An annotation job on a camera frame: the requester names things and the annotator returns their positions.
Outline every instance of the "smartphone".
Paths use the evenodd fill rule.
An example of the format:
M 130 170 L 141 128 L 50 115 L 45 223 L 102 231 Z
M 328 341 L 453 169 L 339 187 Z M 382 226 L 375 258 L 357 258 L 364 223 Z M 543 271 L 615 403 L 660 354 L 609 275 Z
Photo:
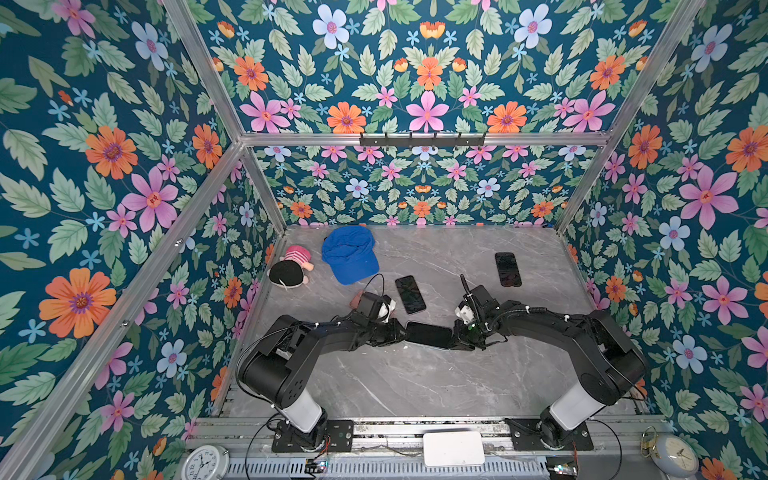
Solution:
M 511 252 L 496 253 L 496 269 L 498 270 L 498 279 L 502 286 L 520 286 L 523 284 L 518 269 L 518 261 L 515 254 Z
M 452 339 L 453 330 L 444 326 L 419 322 L 408 322 L 406 325 L 406 342 L 447 350 L 453 345 Z
M 419 292 L 419 287 L 416 285 L 413 275 L 398 278 L 395 280 L 395 286 L 400 294 L 402 306 L 406 309 L 406 313 L 413 315 L 416 312 L 427 310 L 427 304 L 424 303 L 424 297 Z

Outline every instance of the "green leaf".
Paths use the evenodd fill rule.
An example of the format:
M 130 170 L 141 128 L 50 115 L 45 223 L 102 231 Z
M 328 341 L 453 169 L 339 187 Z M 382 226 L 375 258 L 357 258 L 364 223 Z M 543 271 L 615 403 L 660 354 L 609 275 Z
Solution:
M 21 168 L 28 168 L 38 180 L 43 179 L 45 165 L 45 149 L 33 134 L 21 130 L 8 129 L 2 136 L 3 147 L 8 149 L 11 158 L 18 162 Z

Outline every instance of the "stuffed toy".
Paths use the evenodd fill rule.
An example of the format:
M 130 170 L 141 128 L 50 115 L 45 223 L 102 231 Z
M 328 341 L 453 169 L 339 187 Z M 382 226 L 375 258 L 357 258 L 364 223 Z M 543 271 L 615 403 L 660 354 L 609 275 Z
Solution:
M 288 247 L 285 256 L 280 258 L 280 262 L 272 265 L 266 274 L 270 282 L 282 288 L 296 288 L 310 282 L 304 270 L 312 271 L 314 265 L 310 263 L 312 254 L 309 250 L 299 245 Z

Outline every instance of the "clock face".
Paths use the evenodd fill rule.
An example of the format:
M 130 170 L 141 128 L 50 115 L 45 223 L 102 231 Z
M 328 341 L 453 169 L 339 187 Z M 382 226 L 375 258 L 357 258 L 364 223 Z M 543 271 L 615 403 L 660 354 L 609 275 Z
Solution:
M 192 452 L 184 465 L 187 480 L 210 480 L 221 461 L 219 452 L 214 447 L 202 447 Z
M 688 472 L 697 470 L 696 454 L 682 439 L 668 436 L 664 439 L 664 447 L 675 465 Z

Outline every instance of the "orange flower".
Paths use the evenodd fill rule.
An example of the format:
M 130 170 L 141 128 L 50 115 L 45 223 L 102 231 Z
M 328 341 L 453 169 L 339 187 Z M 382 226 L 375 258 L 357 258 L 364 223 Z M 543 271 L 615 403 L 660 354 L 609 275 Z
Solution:
M 90 147 L 85 151 L 85 156 L 89 162 L 96 164 L 96 171 L 105 177 L 112 174 L 115 180 L 134 171 L 132 165 L 139 163 L 139 157 L 134 153 L 134 141 L 126 139 L 125 132 L 117 127 L 112 131 L 107 126 L 101 126 L 98 133 L 98 137 L 91 134 L 85 139 Z
M 219 397 L 219 391 L 221 389 L 221 383 L 224 381 L 224 378 L 227 376 L 227 367 L 221 367 L 221 370 L 216 374 L 216 378 L 214 379 L 214 389 L 210 391 L 210 401 L 214 401 Z
M 290 206 L 291 212 L 298 218 L 309 218 L 312 216 L 312 209 L 304 202 L 293 202 Z
M 616 303 L 619 303 L 624 299 L 624 294 L 627 292 L 627 286 L 624 285 L 624 281 L 617 277 L 612 276 L 605 287 L 605 293 L 608 294 L 608 298 Z
M 254 62 L 252 57 L 238 57 L 235 60 L 235 74 L 239 75 L 238 80 L 241 84 L 247 85 L 253 91 L 265 90 L 266 84 L 270 83 L 270 78 L 264 73 L 264 66 L 261 62 Z
M 574 247 L 573 245 L 571 245 L 569 243 L 568 244 L 568 252 L 571 253 L 571 257 L 573 257 L 574 262 L 578 263 L 578 250 L 576 250 L 576 247 Z
M 659 157 L 658 150 L 661 148 L 661 130 L 654 125 L 646 125 L 637 132 L 632 138 L 632 145 L 629 147 L 630 164 L 643 170 L 648 164 L 652 164 Z
M 235 27 L 232 26 L 230 23 L 226 22 L 219 22 L 216 25 L 219 25 L 219 31 L 224 34 L 227 38 L 232 38 L 235 36 Z
M 554 204 L 550 201 L 543 201 L 540 204 L 534 205 L 533 209 L 531 209 L 531 212 L 533 213 L 534 217 L 546 217 L 547 215 L 552 213 L 552 210 L 554 209 Z
M 701 475 L 707 480 L 736 480 L 736 476 L 717 458 L 705 458 L 701 465 Z
M 645 20 L 638 20 L 637 22 L 633 23 L 632 26 L 629 27 L 629 36 L 634 38 L 643 33 L 643 30 L 645 30 L 645 25 L 648 25 L 648 22 Z
M 757 130 L 745 128 L 728 145 L 731 153 L 725 156 L 725 162 L 733 165 L 737 172 L 759 170 L 761 162 L 768 161 L 768 125 L 758 125 Z
M 623 55 L 619 58 L 616 58 L 616 55 L 611 55 L 605 61 L 601 61 L 594 68 L 594 73 L 589 77 L 592 80 L 592 88 L 595 90 L 598 88 L 605 90 L 610 87 L 619 81 L 619 75 L 624 73 L 625 68 Z
M 426 202 L 418 202 L 415 207 L 413 207 L 413 213 L 418 215 L 421 218 L 426 217 L 429 215 L 429 209 L 431 207 Z
M 213 168 L 219 163 L 219 157 L 221 157 L 219 134 L 211 130 L 207 124 L 197 125 L 194 128 L 194 134 L 192 146 L 197 149 L 197 159 L 205 164 L 206 168 Z
M 518 106 L 518 102 L 510 101 L 507 107 L 499 105 L 493 111 L 493 115 L 488 117 L 488 129 L 492 134 L 510 134 L 520 131 L 520 127 L 525 125 L 528 117 L 523 117 L 528 113 L 523 105 Z
M 423 22 L 419 26 L 419 31 L 424 38 L 440 38 L 445 33 L 445 24 L 443 22 Z
M 404 72 L 408 70 L 408 61 L 404 58 L 400 58 L 398 61 L 395 62 L 395 70 L 399 72 Z
M 165 445 L 167 443 L 168 443 L 168 437 L 163 437 L 162 439 L 157 440 L 157 443 L 155 443 L 154 447 L 152 448 L 152 455 L 156 457 L 158 455 L 162 455 L 163 452 L 165 452 Z
M 339 102 L 339 106 L 333 106 L 328 110 L 328 126 L 333 127 L 334 134 L 361 134 L 362 127 L 366 124 L 366 118 L 361 116 L 362 111 L 357 105 L 349 106 L 345 101 Z
M 423 86 L 425 90 L 432 90 L 435 85 L 440 84 L 442 67 L 438 64 L 437 58 L 427 57 L 416 69 L 416 74 L 419 76 L 419 78 L 416 79 L 419 82 L 419 85 Z
M 464 58 L 456 57 L 453 59 L 453 63 L 451 63 L 451 68 L 456 72 L 464 71 L 467 69 L 467 62 Z
M 224 289 L 224 303 L 234 308 L 237 306 L 237 302 L 240 301 L 240 294 L 243 293 L 243 282 L 239 278 L 233 276 L 227 283 L 227 288 Z
M 105 305 L 115 301 L 114 288 L 107 288 L 109 278 L 102 272 L 96 272 L 91 278 L 87 268 L 73 268 L 69 271 L 69 281 L 57 276 L 45 287 L 45 292 L 56 300 L 46 299 L 40 302 L 40 319 L 53 320 L 48 330 L 59 338 L 64 338 L 74 328 L 74 337 L 82 338 L 94 332 L 94 323 L 101 321 L 109 313 Z

